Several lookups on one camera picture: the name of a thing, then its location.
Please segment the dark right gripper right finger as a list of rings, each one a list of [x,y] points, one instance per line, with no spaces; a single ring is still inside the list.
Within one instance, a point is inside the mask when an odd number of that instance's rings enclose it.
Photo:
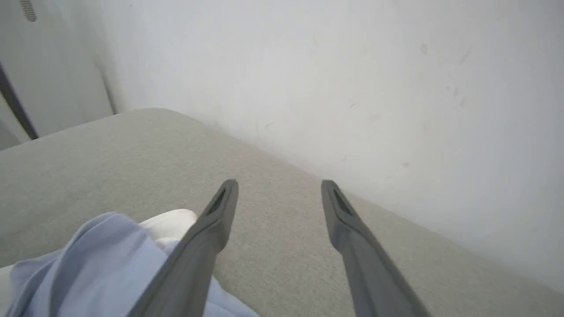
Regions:
[[[358,317],[428,317],[429,311],[340,187],[321,185],[332,246],[341,254]]]

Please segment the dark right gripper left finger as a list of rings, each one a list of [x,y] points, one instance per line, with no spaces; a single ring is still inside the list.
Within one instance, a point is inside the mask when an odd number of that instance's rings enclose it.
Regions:
[[[130,317],[203,316],[214,265],[230,237],[237,200],[238,182],[227,179],[129,311]]]

